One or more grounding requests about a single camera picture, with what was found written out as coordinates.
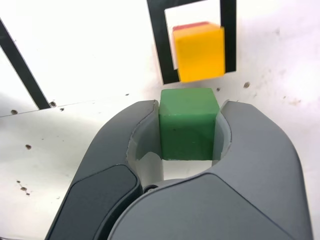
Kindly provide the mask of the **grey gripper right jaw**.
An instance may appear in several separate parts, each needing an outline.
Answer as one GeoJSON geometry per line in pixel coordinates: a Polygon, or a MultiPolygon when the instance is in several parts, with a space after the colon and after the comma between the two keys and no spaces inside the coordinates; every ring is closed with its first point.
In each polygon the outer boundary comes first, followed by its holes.
{"type": "Polygon", "coordinates": [[[217,116],[218,162],[135,200],[111,240],[311,240],[301,162],[284,131],[251,104],[217,116]]]}

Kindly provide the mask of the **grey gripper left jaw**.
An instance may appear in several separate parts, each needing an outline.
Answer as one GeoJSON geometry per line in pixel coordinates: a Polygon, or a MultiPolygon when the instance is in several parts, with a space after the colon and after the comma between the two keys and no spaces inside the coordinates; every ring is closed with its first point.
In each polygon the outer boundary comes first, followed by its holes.
{"type": "Polygon", "coordinates": [[[159,103],[139,101],[95,135],[46,238],[106,240],[144,188],[163,179],[159,103]]]}

